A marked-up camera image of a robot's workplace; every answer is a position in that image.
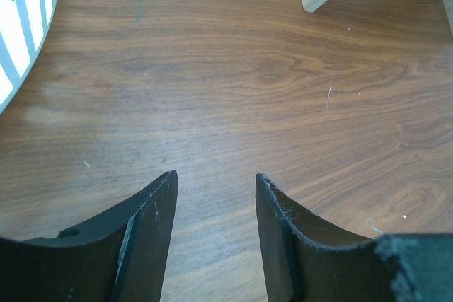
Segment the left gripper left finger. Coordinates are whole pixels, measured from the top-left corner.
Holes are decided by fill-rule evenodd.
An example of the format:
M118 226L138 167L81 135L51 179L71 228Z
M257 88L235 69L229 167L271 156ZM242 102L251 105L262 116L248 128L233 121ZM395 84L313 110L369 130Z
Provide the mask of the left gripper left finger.
M2 238L1 300L160 301L177 196L171 170L56 238Z

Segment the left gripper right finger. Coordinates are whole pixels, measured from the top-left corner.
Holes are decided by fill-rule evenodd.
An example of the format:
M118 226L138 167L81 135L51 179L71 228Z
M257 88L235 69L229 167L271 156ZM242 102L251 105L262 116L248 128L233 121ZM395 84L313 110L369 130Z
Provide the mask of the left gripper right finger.
M256 215L269 301L451 301L452 235L366 238L303 207L266 175Z

